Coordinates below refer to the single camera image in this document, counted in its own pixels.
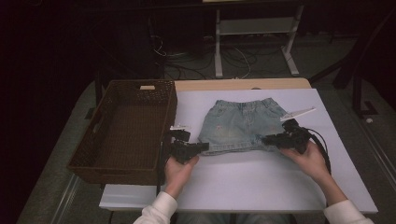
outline basket handle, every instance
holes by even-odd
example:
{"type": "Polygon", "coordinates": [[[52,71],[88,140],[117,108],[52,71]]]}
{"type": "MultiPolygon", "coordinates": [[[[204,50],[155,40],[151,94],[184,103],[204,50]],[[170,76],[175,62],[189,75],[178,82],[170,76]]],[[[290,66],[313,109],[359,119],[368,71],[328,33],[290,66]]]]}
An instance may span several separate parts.
{"type": "Polygon", "coordinates": [[[104,120],[105,120],[104,116],[98,110],[95,116],[92,118],[92,122],[90,124],[90,129],[92,130],[93,134],[97,134],[97,132],[101,130],[101,126],[104,120]]]}
{"type": "Polygon", "coordinates": [[[166,83],[152,80],[142,80],[140,82],[136,82],[134,88],[139,91],[155,91],[155,90],[165,90],[166,83]]]}

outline shorts waistband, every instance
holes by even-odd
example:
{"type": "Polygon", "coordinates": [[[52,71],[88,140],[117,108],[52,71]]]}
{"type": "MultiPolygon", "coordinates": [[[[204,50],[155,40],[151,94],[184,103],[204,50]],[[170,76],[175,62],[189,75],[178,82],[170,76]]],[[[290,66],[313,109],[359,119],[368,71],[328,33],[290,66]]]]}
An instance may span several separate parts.
{"type": "Polygon", "coordinates": [[[216,105],[236,107],[236,108],[256,108],[259,106],[265,106],[265,107],[276,106],[277,102],[274,101],[272,98],[266,98],[266,99],[263,99],[260,101],[251,101],[251,102],[244,102],[244,103],[217,100],[216,105]]]}

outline person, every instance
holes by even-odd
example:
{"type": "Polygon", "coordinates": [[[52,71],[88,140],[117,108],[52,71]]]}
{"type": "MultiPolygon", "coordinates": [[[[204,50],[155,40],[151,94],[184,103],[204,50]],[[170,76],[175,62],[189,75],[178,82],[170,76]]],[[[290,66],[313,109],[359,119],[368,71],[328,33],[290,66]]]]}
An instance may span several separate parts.
{"type": "MultiPolygon", "coordinates": [[[[324,215],[330,223],[374,223],[371,219],[366,218],[338,187],[335,180],[329,174],[323,157],[315,143],[309,141],[304,154],[288,148],[281,148],[280,150],[285,156],[296,162],[301,170],[320,186],[329,205],[324,209],[324,215]]],[[[164,191],[159,193],[152,205],[143,209],[142,216],[134,224],[170,223],[170,218],[177,209],[177,197],[189,181],[193,167],[198,160],[199,157],[196,156],[185,164],[180,164],[175,158],[171,157],[165,165],[166,186],[164,191]]],[[[248,221],[246,223],[268,222],[248,221]]]]}

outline black cable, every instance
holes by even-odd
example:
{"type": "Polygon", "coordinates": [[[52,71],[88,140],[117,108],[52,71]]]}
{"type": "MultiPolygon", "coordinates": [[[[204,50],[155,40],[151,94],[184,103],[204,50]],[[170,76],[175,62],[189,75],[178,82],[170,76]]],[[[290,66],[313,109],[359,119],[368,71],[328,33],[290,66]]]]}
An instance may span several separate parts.
{"type": "MultiPolygon", "coordinates": [[[[223,42],[225,42],[225,44],[223,44],[223,45],[228,45],[227,44],[227,41],[229,41],[229,40],[223,40],[223,39],[221,39],[221,42],[223,43],[223,42]]],[[[241,43],[241,41],[236,41],[236,44],[235,43],[230,43],[231,45],[243,45],[244,43],[241,43]]],[[[273,53],[276,53],[277,51],[279,51],[279,49],[277,49],[276,51],[274,51],[274,52],[270,52],[270,53],[259,53],[262,49],[264,49],[264,46],[266,45],[266,41],[262,41],[262,43],[257,47],[257,48],[255,48],[256,49],[256,51],[254,52],[254,53],[250,53],[250,52],[247,52],[248,54],[253,54],[253,55],[270,55],[270,54],[273,54],[273,53]]]]}
{"type": "Polygon", "coordinates": [[[170,133],[171,132],[166,132],[166,133],[163,134],[163,139],[161,140],[161,144],[160,144],[160,155],[159,155],[158,160],[157,160],[157,188],[156,188],[156,195],[158,195],[160,193],[160,191],[161,191],[161,183],[164,181],[164,178],[165,178],[165,176],[164,176],[165,165],[168,162],[169,157],[170,157],[170,156],[168,156],[165,159],[164,155],[163,155],[163,152],[164,152],[164,150],[163,150],[163,142],[164,142],[165,138],[168,135],[170,135],[170,133]]]}
{"type": "MultiPolygon", "coordinates": [[[[245,57],[245,58],[244,57],[240,58],[240,57],[232,55],[227,49],[223,49],[221,51],[221,55],[223,55],[223,58],[227,58],[228,57],[229,59],[231,59],[231,60],[233,60],[233,61],[235,61],[237,63],[241,63],[241,64],[246,64],[245,58],[246,58],[246,60],[248,60],[249,58],[253,58],[254,59],[253,62],[248,62],[249,64],[254,64],[254,63],[256,63],[258,61],[256,55],[250,55],[250,56],[245,57]]],[[[230,63],[230,61],[228,61],[228,60],[226,60],[226,61],[230,65],[237,66],[235,64],[230,63]]]]}
{"type": "MultiPolygon", "coordinates": [[[[204,69],[206,69],[206,68],[208,68],[209,66],[210,66],[210,64],[212,64],[212,62],[213,62],[213,58],[214,58],[214,54],[210,57],[210,61],[205,65],[205,66],[203,66],[203,67],[200,67],[200,68],[188,68],[188,69],[190,69],[190,70],[204,70],[204,69]]],[[[166,63],[172,63],[172,64],[175,64],[175,63],[184,63],[184,62],[166,62],[166,63]]]]}
{"type": "Polygon", "coordinates": [[[265,56],[265,55],[273,55],[273,54],[278,53],[278,52],[281,50],[281,48],[276,48],[276,50],[271,51],[271,52],[268,52],[268,53],[259,53],[259,52],[264,48],[264,45],[265,45],[265,44],[266,44],[265,41],[262,41],[262,43],[259,45],[259,47],[256,49],[256,51],[253,52],[253,53],[251,53],[251,52],[249,52],[249,51],[247,51],[247,50],[241,50],[241,51],[244,52],[244,53],[247,54],[247,55],[250,55],[250,56],[247,56],[247,59],[249,59],[251,56],[258,56],[258,55],[263,55],[263,56],[265,56]]]}
{"type": "Polygon", "coordinates": [[[167,72],[166,72],[166,73],[167,73],[167,75],[168,75],[170,78],[172,78],[173,80],[180,80],[180,77],[181,77],[183,71],[181,71],[180,68],[176,68],[176,70],[178,71],[178,76],[177,76],[177,78],[173,78],[169,73],[167,73],[167,72]]]}
{"type": "Polygon", "coordinates": [[[174,64],[174,63],[165,63],[165,65],[168,65],[168,66],[171,66],[171,67],[175,67],[175,68],[185,69],[185,70],[188,70],[188,71],[192,71],[192,72],[195,72],[195,73],[199,74],[204,79],[207,79],[204,74],[202,74],[201,72],[199,72],[199,71],[197,71],[195,69],[184,67],[184,66],[181,66],[181,65],[178,65],[178,64],[174,64]]]}
{"type": "Polygon", "coordinates": [[[165,78],[165,75],[168,75],[172,80],[175,80],[168,72],[164,71],[163,72],[163,78],[165,78]]]}
{"type": "Polygon", "coordinates": [[[253,63],[256,63],[257,62],[257,54],[256,53],[251,53],[251,52],[249,52],[249,51],[247,51],[247,50],[245,50],[245,49],[240,49],[239,47],[237,48],[237,47],[231,47],[231,49],[239,49],[241,52],[243,52],[245,55],[248,55],[248,56],[246,56],[246,58],[247,59],[250,59],[250,58],[253,58],[254,59],[254,61],[253,61],[253,63]]]}
{"type": "Polygon", "coordinates": [[[108,224],[111,224],[111,219],[113,219],[114,211],[110,212],[110,217],[108,218],[108,224]]]}
{"type": "Polygon", "coordinates": [[[327,145],[326,145],[326,141],[324,140],[324,138],[323,138],[323,136],[322,135],[320,135],[320,133],[318,133],[317,131],[315,131],[315,130],[312,130],[312,129],[307,129],[308,131],[311,131],[311,132],[314,132],[314,133],[316,133],[317,135],[319,135],[319,137],[321,138],[321,140],[323,141],[323,144],[324,144],[324,149],[325,149],[325,151],[326,151],[326,153],[328,153],[328,150],[327,150],[327,145]]]}
{"type": "Polygon", "coordinates": [[[329,171],[329,174],[332,174],[332,167],[330,165],[330,158],[329,158],[329,154],[327,153],[327,149],[326,150],[324,149],[323,145],[320,143],[320,141],[314,134],[311,134],[311,138],[318,145],[320,153],[324,159],[324,162],[326,163],[326,167],[327,170],[329,171]]]}
{"type": "Polygon", "coordinates": [[[204,57],[206,54],[209,54],[209,53],[212,53],[213,52],[213,50],[211,49],[211,50],[207,50],[206,52],[204,52],[203,54],[200,54],[200,55],[195,55],[195,54],[192,54],[192,58],[189,58],[189,57],[187,57],[187,56],[190,56],[190,54],[187,54],[187,53],[185,53],[185,54],[180,54],[180,55],[167,55],[167,60],[168,61],[171,61],[172,63],[189,63],[189,62],[194,62],[194,61],[196,61],[197,59],[199,59],[199,58],[202,58],[202,57],[204,57]]]}
{"type": "Polygon", "coordinates": [[[221,51],[221,56],[222,56],[222,59],[223,59],[225,62],[227,62],[229,65],[232,65],[232,66],[237,67],[237,68],[247,68],[247,67],[248,67],[248,65],[247,65],[246,62],[242,62],[242,59],[245,60],[244,58],[242,58],[242,59],[235,59],[235,57],[232,56],[232,55],[230,54],[230,52],[228,52],[228,50],[222,50],[222,51],[221,51]],[[237,64],[235,64],[235,63],[232,63],[232,62],[230,62],[230,60],[233,60],[233,61],[235,61],[236,63],[241,63],[243,66],[240,66],[240,65],[237,65],[237,64]]]}
{"type": "Polygon", "coordinates": [[[184,74],[184,76],[186,76],[186,73],[185,73],[184,71],[181,71],[180,68],[178,68],[177,70],[178,70],[178,77],[177,77],[177,80],[180,80],[182,74],[184,74]]]}

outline hand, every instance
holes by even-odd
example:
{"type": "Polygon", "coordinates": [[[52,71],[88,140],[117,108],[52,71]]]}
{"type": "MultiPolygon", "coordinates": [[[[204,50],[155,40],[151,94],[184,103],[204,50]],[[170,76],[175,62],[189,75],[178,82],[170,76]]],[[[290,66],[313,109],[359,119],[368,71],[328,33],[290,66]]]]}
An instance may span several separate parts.
{"type": "Polygon", "coordinates": [[[311,141],[308,141],[306,144],[306,151],[304,154],[287,148],[281,148],[280,151],[296,162],[301,170],[311,176],[315,181],[319,181],[320,178],[330,175],[318,145],[311,141]]]}
{"type": "Polygon", "coordinates": [[[192,169],[198,160],[199,157],[195,156],[184,164],[180,164],[174,157],[170,157],[165,165],[165,192],[177,199],[183,187],[189,181],[192,169]]]}
{"type": "Polygon", "coordinates": [[[347,196],[329,174],[318,145],[308,141],[303,155],[292,149],[281,148],[280,151],[296,162],[304,173],[317,182],[326,197],[328,205],[340,203],[347,199],[347,196]]]}

